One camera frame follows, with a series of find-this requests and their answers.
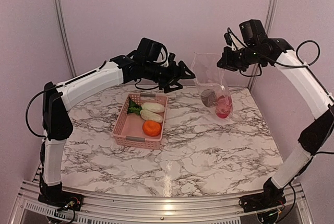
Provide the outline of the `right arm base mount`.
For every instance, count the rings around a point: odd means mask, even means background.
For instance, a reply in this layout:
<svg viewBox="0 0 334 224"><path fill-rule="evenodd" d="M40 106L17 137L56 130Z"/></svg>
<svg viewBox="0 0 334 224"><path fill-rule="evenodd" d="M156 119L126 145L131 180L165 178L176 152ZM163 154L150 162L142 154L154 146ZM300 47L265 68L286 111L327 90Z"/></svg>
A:
<svg viewBox="0 0 334 224"><path fill-rule="evenodd" d="M286 203L282 188L277 188L268 179L263 185L263 192L240 197L239 205L245 213L273 208Z"/></svg>

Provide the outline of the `red pepper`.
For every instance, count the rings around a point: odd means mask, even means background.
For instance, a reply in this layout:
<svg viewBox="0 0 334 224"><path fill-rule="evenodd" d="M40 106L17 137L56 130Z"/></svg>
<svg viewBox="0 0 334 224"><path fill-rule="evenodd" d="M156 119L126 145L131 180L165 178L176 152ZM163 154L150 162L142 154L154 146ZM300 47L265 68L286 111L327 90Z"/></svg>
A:
<svg viewBox="0 0 334 224"><path fill-rule="evenodd" d="M227 111L216 110L215 114L217 117L221 119L226 119L231 114L231 111L230 110L227 110Z"/></svg>
<svg viewBox="0 0 334 224"><path fill-rule="evenodd" d="M217 99L217 106L216 106L216 110L218 112L227 112L227 111L231 111L232 109L232 98L231 96L220 96Z"/></svg>

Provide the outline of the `clear zip top bag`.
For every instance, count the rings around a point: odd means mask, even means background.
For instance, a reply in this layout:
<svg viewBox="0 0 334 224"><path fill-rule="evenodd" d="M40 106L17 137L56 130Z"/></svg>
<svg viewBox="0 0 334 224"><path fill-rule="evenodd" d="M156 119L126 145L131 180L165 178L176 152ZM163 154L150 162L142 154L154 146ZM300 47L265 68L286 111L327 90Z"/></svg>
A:
<svg viewBox="0 0 334 224"><path fill-rule="evenodd" d="M220 58L221 56L219 54L195 53L190 69L196 76L194 83L199 93L199 96L206 89L214 90L217 99L222 95L231 96L229 87L224 79L225 70L217 67L217 62ZM211 115L216 116L215 114L216 106L212 108L208 107L205 108L209 110ZM231 114L228 117L232 115L232 112L233 112L233 103L232 103Z"/></svg>

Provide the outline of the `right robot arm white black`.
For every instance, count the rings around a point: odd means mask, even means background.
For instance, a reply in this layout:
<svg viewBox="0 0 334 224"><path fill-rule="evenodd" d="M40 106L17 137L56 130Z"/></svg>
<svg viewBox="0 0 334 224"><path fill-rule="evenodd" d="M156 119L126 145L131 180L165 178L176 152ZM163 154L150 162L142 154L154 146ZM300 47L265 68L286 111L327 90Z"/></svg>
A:
<svg viewBox="0 0 334 224"><path fill-rule="evenodd" d="M250 65L275 66L296 88L311 110L314 121L304 129L298 144L277 172L264 184L258 202L270 207L281 191L312 160L333 131L333 96L324 88L308 65L284 39L267 38L233 50L226 46L217 62L219 68L246 71Z"/></svg>

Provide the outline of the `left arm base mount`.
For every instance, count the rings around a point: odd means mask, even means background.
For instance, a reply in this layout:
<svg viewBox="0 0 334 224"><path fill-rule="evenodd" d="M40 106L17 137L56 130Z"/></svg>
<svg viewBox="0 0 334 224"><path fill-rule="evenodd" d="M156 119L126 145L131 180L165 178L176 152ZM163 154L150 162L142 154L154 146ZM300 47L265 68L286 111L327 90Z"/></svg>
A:
<svg viewBox="0 0 334 224"><path fill-rule="evenodd" d="M62 182L57 185L49 186L44 181L40 181L39 189L39 202L58 208L65 207L70 202L74 202L74 210L80 211L84 196L73 192L63 191Z"/></svg>

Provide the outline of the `dark purple pepper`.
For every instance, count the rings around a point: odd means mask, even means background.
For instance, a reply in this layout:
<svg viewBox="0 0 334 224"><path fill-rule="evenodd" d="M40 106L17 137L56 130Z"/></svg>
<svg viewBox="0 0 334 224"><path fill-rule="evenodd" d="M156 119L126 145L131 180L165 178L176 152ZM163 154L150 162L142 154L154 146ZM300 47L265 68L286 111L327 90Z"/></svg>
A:
<svg viewBox="0 0 334 224"><path fill-rule="evenodd" d="M208 108L215 107L217 105L216 93L212 89L206 89L200 94L201 101L204 106Z"/></svg>

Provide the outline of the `red pepper front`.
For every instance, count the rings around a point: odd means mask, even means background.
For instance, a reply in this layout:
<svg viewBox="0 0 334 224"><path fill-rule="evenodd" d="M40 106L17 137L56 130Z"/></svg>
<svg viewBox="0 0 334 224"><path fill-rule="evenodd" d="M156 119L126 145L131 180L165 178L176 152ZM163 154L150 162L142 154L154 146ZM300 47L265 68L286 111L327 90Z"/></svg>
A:
<svg viewBox="0 0 334 224"><path fill-rule="evenodd" d="M231 111L230 110L227 110L227 111L216 110L215 114L217 117L221 119L226 119L231 114Z"/></svg>

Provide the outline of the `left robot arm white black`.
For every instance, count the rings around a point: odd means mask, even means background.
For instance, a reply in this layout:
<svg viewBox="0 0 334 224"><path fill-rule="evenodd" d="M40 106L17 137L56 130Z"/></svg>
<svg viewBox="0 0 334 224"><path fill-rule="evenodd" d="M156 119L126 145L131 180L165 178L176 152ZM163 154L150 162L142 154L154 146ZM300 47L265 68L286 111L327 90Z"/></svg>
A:
<svg viewBox="0 0 334 224"><path fill-rule="evenodd" d="M179 80L194 79L183 61L176 62L170 53L163 62L148 60L145 56L130 52L105 61L100 67L76 78L61 82L52 82L44 86L43 128L45 136L45 154L42 159L44 183L49 186L46 198L55 206L66 201L66 194L56 185L61 184L61 163L66 139L73 132L69 111L81 101L104 89L126 84L130 81L147 79L158 85L158 89L169 93L182 89Z"/></svg>

